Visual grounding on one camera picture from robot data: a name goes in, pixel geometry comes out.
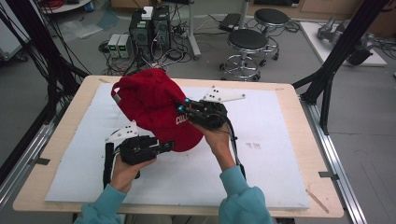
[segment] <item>cardboard box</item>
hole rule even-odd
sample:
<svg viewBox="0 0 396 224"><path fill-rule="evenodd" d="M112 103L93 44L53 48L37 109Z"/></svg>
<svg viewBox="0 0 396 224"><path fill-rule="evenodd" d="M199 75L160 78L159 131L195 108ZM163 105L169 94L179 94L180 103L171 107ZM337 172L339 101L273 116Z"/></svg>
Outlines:
<svg viewBox="0 0 396 224"><path fill-rule="evenodd" d="M153 0L111 0L111 6L115 8L143 8L155 7L161 1Z"/></svg>
<svg viewBox="0 0 396 224"><path fill-rule="evenodd" d="M385 5L367 32L376 37L396 37L396 1Z"/></svg>

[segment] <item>person's left hand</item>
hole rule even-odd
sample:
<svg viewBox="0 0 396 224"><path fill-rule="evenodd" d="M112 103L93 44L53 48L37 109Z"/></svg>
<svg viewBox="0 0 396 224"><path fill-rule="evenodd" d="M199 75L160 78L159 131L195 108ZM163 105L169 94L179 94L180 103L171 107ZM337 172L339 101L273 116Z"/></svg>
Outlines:
<svg viewBox="0 0 396 224"><path fill-rule="evenodd" d="M144 161L136 165L130 165L121 160L120 154L117 155L113 170L113 178L110 182L111 187L125 193L128 192L131 189L132 181L136 177L139 170L154 163L155 161L156 159Z"/></svg>

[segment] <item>red object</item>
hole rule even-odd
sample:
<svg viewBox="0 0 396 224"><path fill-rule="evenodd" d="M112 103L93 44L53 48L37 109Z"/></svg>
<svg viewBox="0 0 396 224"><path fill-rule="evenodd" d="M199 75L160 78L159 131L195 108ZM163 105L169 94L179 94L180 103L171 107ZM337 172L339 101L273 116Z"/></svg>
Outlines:
<svg viewBox="0 0 396 224"><path fill-rule="evenodd" d="M159 68L150 68L115 83L111 95L129 120L151 131L160 142L174 140L174 151L195 147L203 135L177 105L186 99L180 87Z"/></svg>

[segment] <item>person's right hand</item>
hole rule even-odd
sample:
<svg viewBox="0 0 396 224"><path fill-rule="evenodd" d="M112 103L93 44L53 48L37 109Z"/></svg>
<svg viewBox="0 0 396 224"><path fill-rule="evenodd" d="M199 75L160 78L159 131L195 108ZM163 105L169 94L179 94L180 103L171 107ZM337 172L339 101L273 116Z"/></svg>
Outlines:
<svg viewBox="0 0 396 224"><path fill-rule="evenodd" d="M230 134L226 124L213 131L195 123L191 124L204 134L205 140L212 149L212 153L216 156L222 171L235 166L235 161L230 151Z"/></svg>

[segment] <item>human hand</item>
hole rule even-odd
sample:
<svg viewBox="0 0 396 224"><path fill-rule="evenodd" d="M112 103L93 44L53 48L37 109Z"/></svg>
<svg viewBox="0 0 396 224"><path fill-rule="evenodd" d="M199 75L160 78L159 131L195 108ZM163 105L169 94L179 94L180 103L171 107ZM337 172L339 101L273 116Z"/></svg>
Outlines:
<svg viewBox="0 0 396 224"><path fill-rule="evenodd" d="M223 124L217 130L208 130L195 123L192 123L192 126L204 134L205 140L212 149L212 153L218 160L222 171L235 166L235 161L230 151L230 134L226 124Z"/></svg>
<svg viewBox="0 0 396 224"><path fill-rule="evenodd" d="M144 161L136 165L130 165L121 160L120 154L116 156L116 162L113 169L113 178L110 185L114 189L124 193L131 189L132 181L137 176L140 169L154 163L156 159L151 161Z"/></svg>

